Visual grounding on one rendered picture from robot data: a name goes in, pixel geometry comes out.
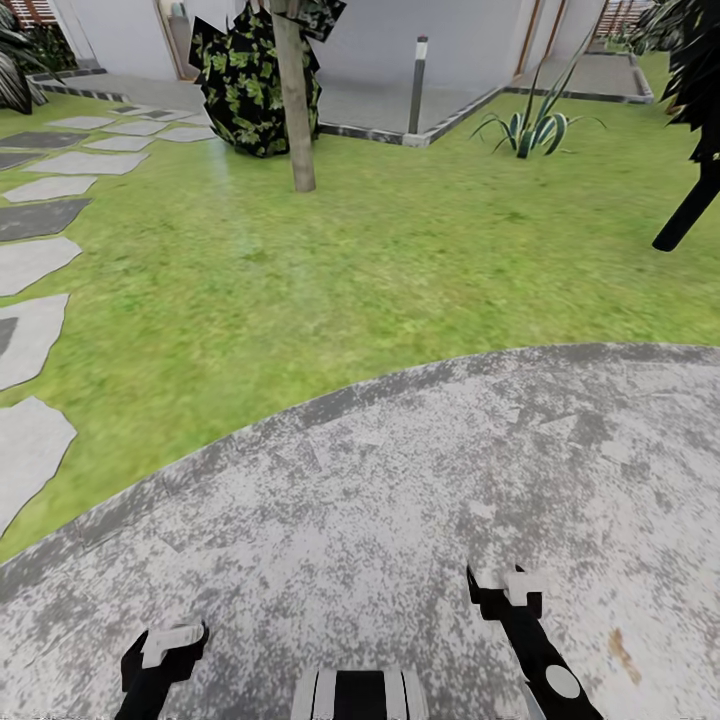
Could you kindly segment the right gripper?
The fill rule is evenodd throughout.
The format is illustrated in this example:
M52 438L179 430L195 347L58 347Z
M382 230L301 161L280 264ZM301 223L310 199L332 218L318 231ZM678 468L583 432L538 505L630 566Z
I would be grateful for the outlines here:
M539 623L542 617L542 595L539 592L527 593L527 605L513 606L503 593L503 589L479 589L470 567L466 568L471 601L480 604L480 612L485 620L499 619L512 643L515 633L523 627L543 629Z

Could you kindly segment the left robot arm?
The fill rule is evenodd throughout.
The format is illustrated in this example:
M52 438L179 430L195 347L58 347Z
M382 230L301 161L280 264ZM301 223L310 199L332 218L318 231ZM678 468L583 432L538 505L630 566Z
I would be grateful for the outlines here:
M171 685L191 679L194 662L203 658L206 629L201 622L141 633L120 660L127 698L114 720L157 720Z

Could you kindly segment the robot trunk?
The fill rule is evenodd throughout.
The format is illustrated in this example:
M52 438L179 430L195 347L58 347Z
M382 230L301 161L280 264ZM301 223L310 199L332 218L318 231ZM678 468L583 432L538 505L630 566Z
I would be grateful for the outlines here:
M429 720L416 671L305 671L291 720Z

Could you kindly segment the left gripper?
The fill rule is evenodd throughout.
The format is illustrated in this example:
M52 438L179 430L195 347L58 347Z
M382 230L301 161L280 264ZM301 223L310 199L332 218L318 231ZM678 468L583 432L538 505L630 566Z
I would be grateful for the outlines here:
M169 649L158 667L143 667L145 641L150 631L141 633L141 637L123 655L120 660L122 675L122 691L127 693L127 698L143 689L156 691L164 702L167 699L169 690L173 683L191 679L191 673L195 661L203 658L203 647L206 642L206 634L194 645L184 645Z

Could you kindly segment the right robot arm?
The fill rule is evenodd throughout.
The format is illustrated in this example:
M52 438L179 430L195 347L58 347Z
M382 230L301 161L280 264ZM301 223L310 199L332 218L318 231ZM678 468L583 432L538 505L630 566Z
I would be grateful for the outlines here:
M471 601L480 604L483 619L501 621L527 676L524 696L531 720L605 720L539 623L541 593L554 589L555 577L521 569L503 576L507 589L481 590L470 567L466 573Z

